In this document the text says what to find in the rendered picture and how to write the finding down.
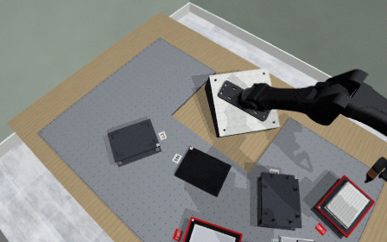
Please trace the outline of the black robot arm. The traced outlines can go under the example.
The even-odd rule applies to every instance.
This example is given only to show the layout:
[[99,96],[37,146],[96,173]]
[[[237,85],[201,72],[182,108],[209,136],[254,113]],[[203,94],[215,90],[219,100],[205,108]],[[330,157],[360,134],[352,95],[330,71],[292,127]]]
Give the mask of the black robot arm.
[[364,83],[367,75],[354,69],[303,88],[254,83],[243,89],[226,80],[218,97],[261,121],[271,110],[298,111],[322,125],[330,125],[341,114],[387,136],[387,99]]

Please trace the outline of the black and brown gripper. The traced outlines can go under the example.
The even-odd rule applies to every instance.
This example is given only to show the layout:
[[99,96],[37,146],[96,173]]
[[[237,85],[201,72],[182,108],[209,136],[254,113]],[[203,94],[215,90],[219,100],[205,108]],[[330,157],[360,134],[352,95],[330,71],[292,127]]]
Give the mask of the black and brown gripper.
[[[384,168],[385,170],[381,172]],[[384,157],[380,157],[367,172],[365,183],[373,181],[379,173],[379,179],[383,178],[387,182],[387,159]]]

